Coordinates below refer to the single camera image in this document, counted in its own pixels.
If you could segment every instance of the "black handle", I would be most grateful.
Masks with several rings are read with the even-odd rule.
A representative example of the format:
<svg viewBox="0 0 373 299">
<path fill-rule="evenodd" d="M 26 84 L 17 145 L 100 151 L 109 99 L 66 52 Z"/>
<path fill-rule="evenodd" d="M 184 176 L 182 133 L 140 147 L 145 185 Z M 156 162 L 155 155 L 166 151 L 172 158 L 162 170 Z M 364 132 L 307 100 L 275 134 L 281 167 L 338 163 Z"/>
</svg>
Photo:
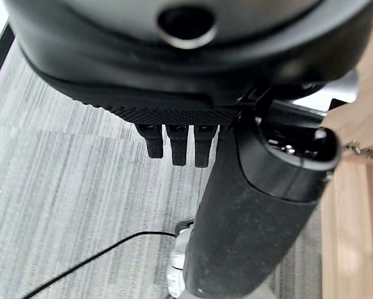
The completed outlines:
<svg viewBox="0 0 373 299">
<path fill-rule="evenodd" d="M 186 252 L 184 278 L 190 293 L 198 298 L 242 298 L 274 270 L 314 211 L 329 174 L 339 161 L 337 138 L 329 140 L 328 146 L 335 146 L 336 151 L 325 150 L 333 151 L 330 160 L 334 163 L 320 161 L 318 165 L 322 167 L 311 167 L 315 161 L 307 163 L 300 159 L 299 165 L 288 161 L 287 156 L 274 155 L 243 120 L 229 131 L 220 143 Z M 259 146 L 262 147 L 260 161 L 254 164 L 253 159 L 246 158 L 248 147 L 252 150 L 250 156 L 254 157 Z M 287 176 L 293 192 L 278 188 L 276 193 L 285 195 L 282 197 L 263 190 L 273 183 L 262 182 L 276 181 L 271 177 L 260 178 L 261 188 L 255 187 L 250 179 L 254 180 L 257 174 L 252 175 L 252 169 L 265 165 L 277 168 L 278 177 Z M 259 168 L 255 172 L 267 173 Z M 299 196 L 307 196 L 309 200 L 306 197 L 299 201 Z"/>
</svg>

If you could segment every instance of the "vacuum handle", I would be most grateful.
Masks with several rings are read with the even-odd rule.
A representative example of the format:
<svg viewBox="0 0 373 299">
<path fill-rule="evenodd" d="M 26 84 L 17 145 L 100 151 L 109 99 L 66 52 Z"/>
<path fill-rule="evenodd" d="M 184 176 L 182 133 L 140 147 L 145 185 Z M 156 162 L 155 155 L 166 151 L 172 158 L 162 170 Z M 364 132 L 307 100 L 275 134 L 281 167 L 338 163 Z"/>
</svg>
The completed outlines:
<svg viewBox="0 0 373 299">
<path fill-rule="evenodd" d="M 235 299 L 252 293 L 286 255 L 321 195 L 316 190 L 317 198 L 297 202 L 258 190 L 243 172 L 238 136 L 238 130 L 231 130 L 219 144 L 187 246 L 186 291 L 197 298 Z M 323 192 L 326 184 L 317 183 Z M 295 184 L 293 188 L 311 185 Z"/>
</svg>

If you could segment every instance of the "gray floor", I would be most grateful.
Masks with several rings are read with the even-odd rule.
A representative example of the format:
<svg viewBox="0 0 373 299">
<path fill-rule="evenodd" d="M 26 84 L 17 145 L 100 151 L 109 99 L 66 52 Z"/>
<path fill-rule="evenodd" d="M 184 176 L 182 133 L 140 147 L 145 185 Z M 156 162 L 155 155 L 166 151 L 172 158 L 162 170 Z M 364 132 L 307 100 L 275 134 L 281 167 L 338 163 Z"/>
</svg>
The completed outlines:
<svg viewBox="0 0 373 299">
<path fill-rule="evenodd" d="M 132 125 L 48 87 L 15 44 L 0 74 L 0 299 L 129 234 L 193 217 L 210 168 L 193 167 L 189 144 L 185 168 L 172 166 L 167 141 L 165 158 L 150 160 Z M 319 218 L 268 279 L 277 298 L 321 298 Z M 162 299 L 172 243 L 133 240 L 36 298 Z"/>
</svg>

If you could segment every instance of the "black plastic tab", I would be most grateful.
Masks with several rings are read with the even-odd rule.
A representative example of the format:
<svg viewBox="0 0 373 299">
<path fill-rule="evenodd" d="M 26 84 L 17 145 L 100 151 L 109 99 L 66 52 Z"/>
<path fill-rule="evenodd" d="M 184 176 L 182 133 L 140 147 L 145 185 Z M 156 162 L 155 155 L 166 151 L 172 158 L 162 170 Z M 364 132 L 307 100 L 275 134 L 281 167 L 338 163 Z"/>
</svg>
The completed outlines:
<svg viewBox="0 0 373 299">
<path fill-rule="evenodd" d="M 209 165 L 212 139 L 217 133 L 218 126 L 194 126 L 195 166 L 206 168 Z"/>
<path fill-rule="evenodd" d="M 163 133 L 159 125 L 135 125 L 139 134 L 146 140 L 148 155 L 152 159 L 161 159 L 163 154 Z"/>
<path fill-rule="evenodd" d="M 189 126 L 171 125 L 166 126 L 167 135 L 171 140 L 172 163 L 175 166 L 186 165 L 187 135 Z"/>
</svg>

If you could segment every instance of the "black plastic housing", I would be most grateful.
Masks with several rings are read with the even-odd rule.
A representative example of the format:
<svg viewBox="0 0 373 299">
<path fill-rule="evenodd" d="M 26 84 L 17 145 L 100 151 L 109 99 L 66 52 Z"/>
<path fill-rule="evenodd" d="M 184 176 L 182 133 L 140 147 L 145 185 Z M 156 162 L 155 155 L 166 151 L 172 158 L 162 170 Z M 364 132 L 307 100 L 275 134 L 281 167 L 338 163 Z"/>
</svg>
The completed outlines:
<svg viewBox="0 0 373 299">
<path fill-rule="evenodd" d="M 175 113 L 210 113 L 236 105 L 262 82 L 335 80 L 357 64 L 373 25 L 373 0 L 325 0 L 264 36 L 179 50 L 108 31 L 61 1 L 6 0 L 6 5 L 25 55 L 48 83 L 114 111 L 146 108 L 159 113 L 166 107 Z M 146 123 L 130 118 L 132 112 L 117 114 Z M 182 124 L 224 124 L 230 119 L 208 123 L 189 117 Z M 161 120 L 171 121 L 168 115 Z"/>
</svg>

